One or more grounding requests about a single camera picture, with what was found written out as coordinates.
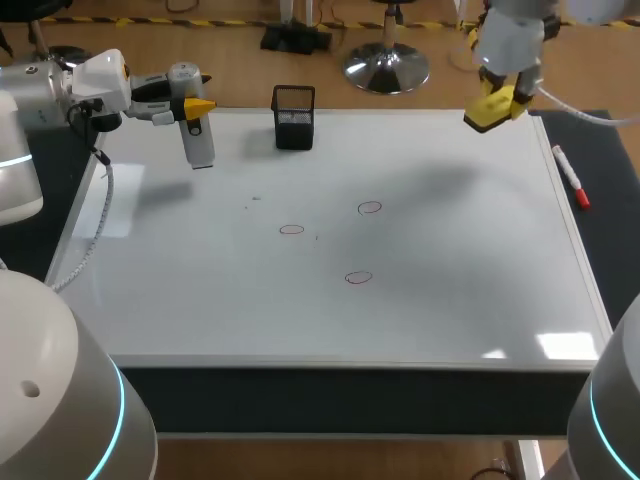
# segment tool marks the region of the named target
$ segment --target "cable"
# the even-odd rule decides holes
[[[105,165],[107,169],[107,196],[104,201],[104,207],[102,207],[102,214],[100,215],[100,222],[98,223],[98,228],[96,229],[96,233],[93,236],[93,240],[89,245],[86,253],[80,260],[78,266],[63,280],[60,280],[58,283],[51,286],[54,292],[62,291],[67,285],[73,282],[78,275],[84,270],[89,262],[89,259],[93,255],[96,250],[96,246],[98,245],[98,240],[102,236],[102,231],[104,230],[104,226],[107,223],[107,216],[109,215],[109,208],[111,207],[111,200],[113,199],[113,167],[111,165]]]
[[[320,0],[319,2],[317,2],[318,11],[320,12],[320,19],[316,22],[316,24],[314,25],[314,28],[322,23],[322,5],[323,4],[324,4],[324,0]]]
[[[458,7],[458,16],[457,16],[457,23],[456,25],[460,26],[464,21],[466,21],[467,18],[467,1],[468,0],[460,0],[460,5]],[[456,70],[463,72],[463,73],[478,73],[478,69],[475,67],[471,67],[471,68],[466,68],[464,66],[458,65],[454,59],[454,55],[455,54],[460,54],[462,52],[466,52],[469,47],[467,47],[466,43],[467,43],[467,39],[466,39],[466,35],[464,38],[464,45],[461,45],[457,48],[453,48],[450,49],[447,52],[447,62],[449,63],[449,65],[451,65],[453,68],[455,68]]]
[[[102,207],[102,214],[100,215],[100,222],[98,222],[98,228],[96,229],[96,233],[93,236],[93,240],[89,244],[89,248],[85,252],[82,260],[78,266],[63,280],[51,286],[54,292],[60,292],[64,288],[66,288],[71,282],[73,282],[78,275],[84,270],[89,262],[89,259],[95,252],[96,246],[98,245],[98,240],[102,236],[102,231],[104,230],[104,226],[107,223],[107,216],[109,215],[109,209],[111,207],[111,200],[113,199],[113,167],[111,166],[111,159],[104,153],[102,150],[97,149],[93,145],[89,144],[89,119],[91,116],[91,111],[97,107],[95,104],[91,104],[89,102],[80,102],[72,105],[69,110],[67,110],[67,122],[69,123],[69,127],[71,131],[80,138],[85,146],[89,149],[92,155],[94,155],[100,163],[102,163],[107,170],[107,196],[104,200],[104,206]],[[76,126],[73,124],[73,120],[71,118],[71,114],[74,110],[78,110],[80,112],[81,118],[84,124],[84,131],[81,133]]]
[[[558,105],[561,109],[563,109],[564,111],[570,113],[574,117],[579,118],[579,119],[584,120],[584,121],[587,121],[589,123],[593,123],[595,125],[601,125],[603,127],[624,127],[624,126],[627,126],[627,125],[634,125],[636,123],[640,123],[640,116],[631,117],[631,118],[624,118],[624,119],[617,119],[617,120],[609,120],[607,118],[594,117],[593,115],[589,115],[588,113],[584,113],[584,112],[578,110],[577,108],[574,108],[571,105],[564,103],[562,100],[560,100],[555,95],[552,95],[551,93],[547,92],[544,88],[542,88],[542,86],[538,86],[538,91],[542,95],[547,97],[549,100],[551,100],[553,103]]]
[[[188,13],[188,12],[192,12],[193,10],[198,8],[199,6],[200,6],[200,0],[195,0],[193,5],[191,5],[190,7],[179,8],[179,9],[175,10],[175,9],[173,9],[173,8],[171,8],[169,6],[169,0],[164,0],[164,8],[169,13]]]
[[[509,480],[516,480],[516,476],[513,473],[503,470],[502,468],[483,468],[482,470],[478,470],[474,473],[470,480],[478,480],[487,473],[499,473],[500,475],[507,477]]]
[[[335,47],[336,49],[342,47],[342,44],[344,43],[344,37],[347,36],[347,29],[345,28],[345,24],[344,24],[344,20],[341,19],[340,17],[336,17],[336,12],[334,11],[333,7],[336,4],[336,0],[333,0],[331,2],[331,16],[333,17],[333,19],[338,22],[340,24],[341,28],[341,32],[340,32],[340,42],[338,43],[338,45]]]

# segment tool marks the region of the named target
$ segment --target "yellow cap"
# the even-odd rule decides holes
[[[185,98],[184,115],[187,120],[195,120],[206,115],[216,108],[216,102],[202,100],[200,98]]]
[[[513,93],[513,85],[507,85],[488,97],[473,101],[465,110],[465,122],[484,133],[511,119]]]

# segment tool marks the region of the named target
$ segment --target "black mat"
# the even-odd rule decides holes
[[[606,112],[595,112],[608,117]],[[591,209],[572,201],[589,263],[615,328],[640,293],[640,182],[613,128],[562,112],[543,112],[551,145],[559,144],[589,195]],[[565,190],[573,190],[563,176]]]
[[[591,199],[591,211],[576,207],[574,215],[615,326],[640,292],[639,182],[615,130],[558,112],[542,118],[552,145],[562,146]],[[88,155],[71,135],[42,134],[29,145],[45,209],[0,228],[0,257],[42,280]],[[584,373],[453,370],[124,372],[162,432],[563,435],[586,380]]]

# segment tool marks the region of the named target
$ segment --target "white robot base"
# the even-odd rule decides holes
[[[0,478],[153,478],[142,400],[49,287],[0,271]]]

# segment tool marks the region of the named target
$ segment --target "yellow black tape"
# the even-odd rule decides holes
[[[155,17],[45,17],[41,20],[46,23],[57,24],[74,24],[74,23],[111,23],[116,26],[122,27],[129,24],[162,24],[162,25],[178,25],[181,27],[267,27],[269,25],[277,25],[272,22],[265,22],[262,20],[257,21],[245,21],[245,20],[184,20],[173,18],[155,18]],[[575,26],[575,22],[563,21],[562,26]],[[350,30],[350,29],[364,29],[364,30],[382,30],[382,23],[375,22],[355,22],[355,23],[337,23],[337,22],[322,22],[316,25],[319,29],[329,30]],[[408,29],[426,29],[426,30],[441,30],[441,29],[457,29],[463,30],[466,33],[470,33],[474,28],[477,28],[477,22],[462,22],[455,24],[451,22],[413,22],[406,23],[404,25],[398,25],[398,28]],[[618,22],[611,22],[605,26],[617,28],[620,30],[631,30],[634,28],[640,28],[639,19],[627,19]]]

